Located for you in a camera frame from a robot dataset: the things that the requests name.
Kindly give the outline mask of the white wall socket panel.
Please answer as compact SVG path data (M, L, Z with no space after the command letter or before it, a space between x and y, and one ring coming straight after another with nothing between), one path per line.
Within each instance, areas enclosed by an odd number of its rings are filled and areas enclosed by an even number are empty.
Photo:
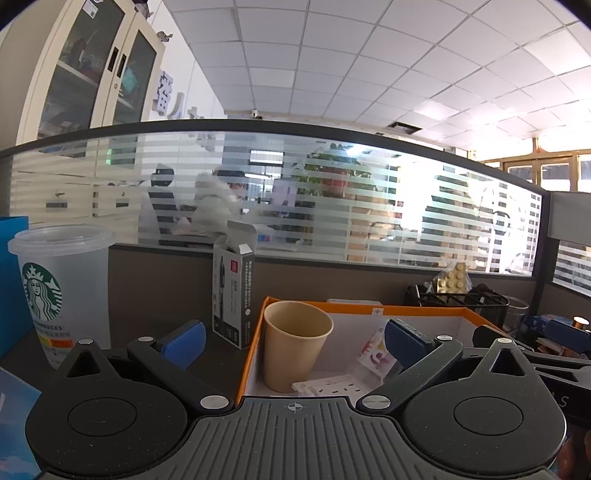
M297 382L291 388L300 397L348 397L352 403L370 392L366 384L351 374Z

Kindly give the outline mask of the beige paper cup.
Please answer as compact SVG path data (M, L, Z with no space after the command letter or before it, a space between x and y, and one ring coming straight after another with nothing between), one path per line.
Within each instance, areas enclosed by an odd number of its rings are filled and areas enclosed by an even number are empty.
M280 393L308 379L334 321L320 308L297 301L279 301L263 311L263 374L266 386Z

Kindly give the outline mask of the white colourful printed card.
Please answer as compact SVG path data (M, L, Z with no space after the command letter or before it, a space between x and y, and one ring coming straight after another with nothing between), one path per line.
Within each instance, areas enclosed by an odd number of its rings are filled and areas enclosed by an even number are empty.
M381 386L397 364L386 346L385 329L377 328L349 366L349 374L370 390Z

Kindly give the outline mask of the orange cardboard box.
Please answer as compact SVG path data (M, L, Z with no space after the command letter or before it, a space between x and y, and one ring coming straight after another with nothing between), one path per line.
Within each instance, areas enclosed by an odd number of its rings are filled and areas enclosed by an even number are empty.
M377 328L391 319L403 320L430 338L450 335L469 347L473 345L476 328L492 325L463 307L403 307L360 302L314 302L311 305L329 314L334 330L305 381L349 374L349 366L361 353L363 345ZM390 374L401 368L397 361Z

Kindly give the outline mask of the black mesh desk organizer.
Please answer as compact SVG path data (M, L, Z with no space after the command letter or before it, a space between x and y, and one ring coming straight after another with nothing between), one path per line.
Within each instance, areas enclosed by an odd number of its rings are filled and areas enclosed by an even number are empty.
M411 285L404 295L405 306L468 308L493 325L502 327L509 308L507 297L479 284L468 293L436 293L425 285Z

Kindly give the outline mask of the yellow pill blister pack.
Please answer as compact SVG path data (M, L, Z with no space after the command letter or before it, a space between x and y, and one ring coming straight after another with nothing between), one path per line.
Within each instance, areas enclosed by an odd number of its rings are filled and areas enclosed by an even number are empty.
M441 271L433 280L436 293L466 294L472 289L472 281L468 275L465 262L455 262Z

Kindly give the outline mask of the black white pen box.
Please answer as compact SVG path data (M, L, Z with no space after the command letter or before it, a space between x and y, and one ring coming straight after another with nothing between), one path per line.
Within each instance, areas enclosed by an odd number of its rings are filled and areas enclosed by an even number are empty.
M212 331L239 350L252 344L252 279L256 228L228 220L213 246Z

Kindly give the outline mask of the Starbucks translucent plastic cup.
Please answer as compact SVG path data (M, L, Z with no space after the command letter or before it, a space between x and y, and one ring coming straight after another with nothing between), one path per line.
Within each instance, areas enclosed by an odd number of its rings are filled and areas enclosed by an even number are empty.
M112 232L96 225L60 225L19 232L8 242L41 347L57 369L75 344L111 345L108 254Z

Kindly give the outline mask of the blue paper bag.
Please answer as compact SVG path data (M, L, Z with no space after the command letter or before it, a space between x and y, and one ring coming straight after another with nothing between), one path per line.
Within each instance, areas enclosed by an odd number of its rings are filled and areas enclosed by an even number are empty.
M27 217L2 217L0 224L0 356L4 357L32 328L17 257L8 242L29 227Z

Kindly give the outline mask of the frosted glass desk partition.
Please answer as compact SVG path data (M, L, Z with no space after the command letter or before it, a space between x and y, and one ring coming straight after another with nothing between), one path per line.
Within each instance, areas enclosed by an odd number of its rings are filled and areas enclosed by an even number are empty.
M249 120L41 134L1 153L1 209L120 244L206 251L228 221L263 256L529 277L547 194L420 143Z

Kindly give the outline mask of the beige glass-door cabinet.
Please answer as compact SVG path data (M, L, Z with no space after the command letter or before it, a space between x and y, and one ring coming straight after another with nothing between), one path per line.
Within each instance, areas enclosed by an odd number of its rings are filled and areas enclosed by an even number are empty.
M136 1L36 1L1 31L1 146L149 117L165 51Z

